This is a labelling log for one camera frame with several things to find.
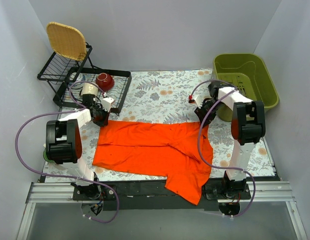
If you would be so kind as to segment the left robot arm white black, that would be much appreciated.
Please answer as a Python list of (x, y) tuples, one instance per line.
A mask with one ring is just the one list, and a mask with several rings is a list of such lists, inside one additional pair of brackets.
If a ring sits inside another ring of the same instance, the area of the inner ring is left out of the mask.
[(82, 96), (84, 110), (76, 110), (59, 120), (46, 124), (45, 157), (64, 167), (73, 179), (71, 185), (90, 200), (99, 199), (101, 186), (96, 184), (98, 177), (82, 158), (83, 147), (80, 128), (89, 122), (99, 127), (107, 126), (110, 111), (115, 100), (103, 97), (96, 103), (94, 94)]

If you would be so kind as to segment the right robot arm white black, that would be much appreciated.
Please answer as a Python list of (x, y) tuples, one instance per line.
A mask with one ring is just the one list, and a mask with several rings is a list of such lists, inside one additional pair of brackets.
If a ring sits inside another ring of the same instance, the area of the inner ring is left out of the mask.
[(238, 88), (223, 80), (207, 80), (209, 98), (195, 93), (189, 103), (197, 105), (195, 114), (200, 128), (207, 127), (216, 117), (217, 110), (226, 106), (232, 111), (231, 135), (233, 150), (229, 165), (224, 167), (220, 193), (227, 199), (245, 191), (247, 167), (256, 144), (265, 136), (265, 107), (261, 101), (253, 101), (240, 93)]

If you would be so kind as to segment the orange t shirt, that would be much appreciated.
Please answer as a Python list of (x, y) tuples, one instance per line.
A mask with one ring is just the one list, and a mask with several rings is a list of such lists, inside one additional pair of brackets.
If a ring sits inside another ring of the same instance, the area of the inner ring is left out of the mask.
[(99, 132), (93, 166), (117, 172), (166, 177), (165, 187), (192, 204), (208, 181), (213, 162), (208, 128), (109, 121)]

